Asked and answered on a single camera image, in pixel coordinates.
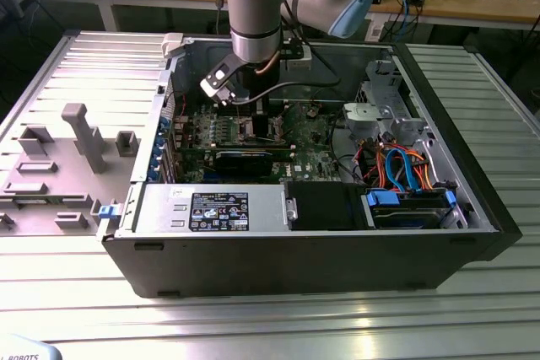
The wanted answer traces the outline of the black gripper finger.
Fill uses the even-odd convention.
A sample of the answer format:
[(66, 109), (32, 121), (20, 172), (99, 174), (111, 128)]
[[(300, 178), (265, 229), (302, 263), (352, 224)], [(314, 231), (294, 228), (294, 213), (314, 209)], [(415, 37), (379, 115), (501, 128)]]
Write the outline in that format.
[(268, 134), (269, 98), (263, 96), (251, 104), (253, 133), (256, 137), (267, 137)]

